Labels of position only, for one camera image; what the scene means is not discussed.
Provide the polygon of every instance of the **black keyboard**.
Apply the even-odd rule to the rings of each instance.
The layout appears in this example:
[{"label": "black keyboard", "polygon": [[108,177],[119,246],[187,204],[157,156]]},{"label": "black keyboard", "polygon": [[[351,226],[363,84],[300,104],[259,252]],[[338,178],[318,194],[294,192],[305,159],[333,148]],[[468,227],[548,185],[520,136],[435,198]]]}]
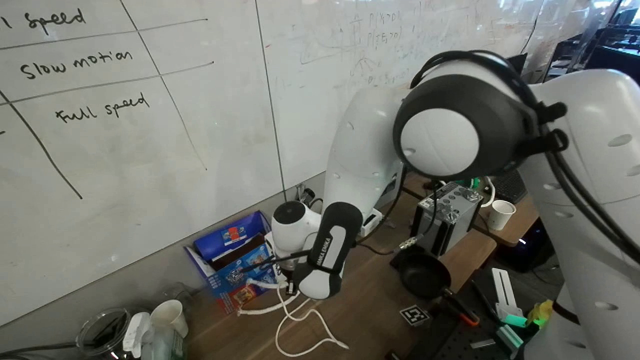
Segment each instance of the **black keyboard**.
[{"label": "black keyboard", "polygon": [[[527,188],[525,188],[524,182],[517,170],[512,170],[507,174],[497,176],[492,182],[495,186],[496,199],[506,200],[512,204],[516,204],[527,195]],[[484,191],[491,193],[491,189],[488,186],[484,188]]]}]

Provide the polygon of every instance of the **plastic cup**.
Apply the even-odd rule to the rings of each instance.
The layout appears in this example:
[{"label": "plastic cup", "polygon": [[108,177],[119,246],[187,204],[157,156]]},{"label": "plastic cup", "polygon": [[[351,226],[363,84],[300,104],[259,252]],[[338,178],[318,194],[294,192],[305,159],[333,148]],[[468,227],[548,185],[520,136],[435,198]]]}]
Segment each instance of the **plastic cup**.
[{"label": "plastic cup", "polygon": [[189,333],[187,320],[184,318],[182,303],[178,300],[167,300],[158,305],[151,313],[153,326],[171,327],[183,338]]},{"label": "plastic cup", "polygon": [[495,200],[491,204],[491,213],[489,214],[489,220],[487,225],[493,230],[502,230],[507,224],[507,221],[516,212],[516,207],[512,203],[504,200]]}]

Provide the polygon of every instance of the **yellow object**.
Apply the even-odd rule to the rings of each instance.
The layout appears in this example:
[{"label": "yellow object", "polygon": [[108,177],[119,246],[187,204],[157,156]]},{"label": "yellow object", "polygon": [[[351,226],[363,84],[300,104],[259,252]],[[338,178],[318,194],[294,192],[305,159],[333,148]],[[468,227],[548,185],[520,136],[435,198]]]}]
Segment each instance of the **yellow object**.
[{"label": "yellow object", "polygon": [[553,305],[554,302],[551,300],[547,300],[542,304],[536,304],[533,307],[533,310],[531,310],[527,315],[527,326],[530,323],[534,322],[535,324],[540,326],[540,329],[542,329],[545,326],[547,320],[549,320],[549,317],[551,317]]}]

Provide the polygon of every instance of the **pan handle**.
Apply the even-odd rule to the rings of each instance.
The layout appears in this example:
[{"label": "pan handle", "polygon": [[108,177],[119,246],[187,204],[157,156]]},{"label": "pan handle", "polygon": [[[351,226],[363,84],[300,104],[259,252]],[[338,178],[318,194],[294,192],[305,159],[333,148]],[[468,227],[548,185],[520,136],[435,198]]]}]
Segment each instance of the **pan handle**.
[{"label": "pan handle", "polygon": [[460,312],[460,319],[462,321],[464,321],[465,323],[467,323],[467,325],[472,327],[478,326],[478,324],[480,323],[480,318],[473,311],[471,311],[466,305],[464,305],[464,303],[462,303],[462,301],[460,301],[455,296],[455,294],[453,293],[453,291],[451,291],[451,289],[445,288],[444,290],[442,290],[442,293],[444,294],[445,299],[447,299],[449,303],[453,305],[456,308],[456,310]]}]

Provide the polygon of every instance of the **whiteboard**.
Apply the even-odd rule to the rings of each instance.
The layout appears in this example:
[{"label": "whiteboard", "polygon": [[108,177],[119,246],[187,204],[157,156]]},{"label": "whiteboard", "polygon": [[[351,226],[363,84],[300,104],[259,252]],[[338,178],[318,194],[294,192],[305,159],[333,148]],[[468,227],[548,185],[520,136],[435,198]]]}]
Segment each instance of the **whiteboard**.
[{"label": "whiteboard", "polygon": [[357,90],[401,86],[441,51],[519,54],[543,3],[545,38],[574,0],[259,1],[284,186],[324,171]]},{"label": "whiteboard", "polygon": [[0,54],[0,324],[282,191],[253,2],[5,0]]}]

